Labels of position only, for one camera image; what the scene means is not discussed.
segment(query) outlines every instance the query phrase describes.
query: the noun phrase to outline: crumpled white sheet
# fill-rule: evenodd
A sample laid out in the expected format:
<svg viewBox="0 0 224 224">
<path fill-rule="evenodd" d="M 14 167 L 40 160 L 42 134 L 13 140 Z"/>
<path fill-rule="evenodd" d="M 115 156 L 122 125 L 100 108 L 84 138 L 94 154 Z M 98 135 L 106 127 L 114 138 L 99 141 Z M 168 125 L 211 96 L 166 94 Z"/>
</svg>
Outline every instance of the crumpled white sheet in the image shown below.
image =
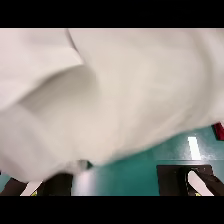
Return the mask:
<svg viewBox="0 0 224 224">
<path fill-rule="evenodd" d="M 224 120 L 222 29 L 0 29 L 0 48 L 0 169 L 21 181 Z"/>
</svg>

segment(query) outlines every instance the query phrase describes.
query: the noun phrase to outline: white cloth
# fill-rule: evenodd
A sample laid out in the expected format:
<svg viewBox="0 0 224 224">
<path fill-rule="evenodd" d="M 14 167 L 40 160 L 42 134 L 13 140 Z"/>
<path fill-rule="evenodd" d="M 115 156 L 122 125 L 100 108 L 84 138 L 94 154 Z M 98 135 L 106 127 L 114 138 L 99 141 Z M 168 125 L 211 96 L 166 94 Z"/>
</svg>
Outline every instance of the white cloth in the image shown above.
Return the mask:
<svg viewBox="0 0 224 224">
<path fill-rule="evenodd" d="M 19 180 L 76 172 L 80 159 L 102 165 L 224 118 L 222 30 L 15 30 L 0 39 L 0 168 Z"/>
</svg>

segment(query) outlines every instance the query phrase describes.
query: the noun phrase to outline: green table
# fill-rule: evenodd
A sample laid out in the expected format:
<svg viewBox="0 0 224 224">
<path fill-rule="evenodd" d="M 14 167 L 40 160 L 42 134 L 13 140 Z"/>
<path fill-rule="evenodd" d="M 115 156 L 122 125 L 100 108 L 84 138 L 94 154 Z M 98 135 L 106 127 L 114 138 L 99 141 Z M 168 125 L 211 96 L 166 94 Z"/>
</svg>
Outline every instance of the green table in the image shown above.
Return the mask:
<svg viewBox="0 0 224 224">
<path fill-rule="evenodd" d="M 188 137 L 196 138 L 201 159 L 192 160 Z M 211 164 L 224 182 L 224 142 L 217 141 L 212 127 L 186 132 L 145 152 L 76 177 L 73 195 L 159 195 L 156 165 Z"/>
</svg>

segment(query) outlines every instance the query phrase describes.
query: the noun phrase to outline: white fabric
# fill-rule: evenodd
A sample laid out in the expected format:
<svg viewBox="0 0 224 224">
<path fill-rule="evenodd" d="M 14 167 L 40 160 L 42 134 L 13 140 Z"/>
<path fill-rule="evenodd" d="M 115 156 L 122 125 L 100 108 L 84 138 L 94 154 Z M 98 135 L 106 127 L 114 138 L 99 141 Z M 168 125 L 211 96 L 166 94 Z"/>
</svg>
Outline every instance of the white fabric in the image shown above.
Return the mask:
<svg viewBox="0 0 224 224">
<path fill-rule="evenodd" d="M 52 29 L 20 32 L 26 37 L 24 46 L 32 36 L 32 45 L 44 43 L 42 49 L 56 52 L 58 58 L 64 52 L 53 41 L 57 35 Z M 26 97 L 13 101 L 6 97 L 2 103 L 0 167 L 13 177 L 30 181 L 59 170 L 76 172 L 80 159 L 102 165 L 179 132 L 223 120 L 222 30 L 69 29 L 69 33 L 84 63 L 75 60 L 78 53 L 64 33 L 67 42 L 63 38 L 62 42 L 74 52 L 74 64 L 66 64 L 73 62 L 73 54 L 61 56 L 64 65 L 51 64 L 51 76 L 58 75 L 42 85 L 39 77 L 45 80 L 49 71 L 37 67 L 38 75 L 22 79 L 28 88 L 20 95 Z M 21 40 L 11 42 L 20 45 Z M 16 49 L 26 54 L 23 48 Z M 12 68 L 14 63 L 25 63 L 23 58 L 8 60 Z M 33 63 L 25 63 L 18 75 L 16 70 L 2 69 L 0 83 L 8 74 L 16 73 L 18 81 L 23 75 L 32 77 Z M 17 88 L 4 87 L 3 94 L 17 95 Z"/>
</svg>

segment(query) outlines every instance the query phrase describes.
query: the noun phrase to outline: red object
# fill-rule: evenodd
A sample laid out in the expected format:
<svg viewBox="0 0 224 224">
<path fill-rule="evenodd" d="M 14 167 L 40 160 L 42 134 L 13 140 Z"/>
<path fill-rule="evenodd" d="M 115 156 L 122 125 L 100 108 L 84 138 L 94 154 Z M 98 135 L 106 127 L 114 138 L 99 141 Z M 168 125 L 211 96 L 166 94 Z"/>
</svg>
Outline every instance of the red object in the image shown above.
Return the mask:
<svg viewBox="0 0 224 224">
<path fill-rule="evenodd" d="M 224 141 L 224 128 L 221 125 L 221 123 L 215 124 L 214 128 L 215 128 L 215 133 L 216 133 L 218 140 Z"/>
</svg>

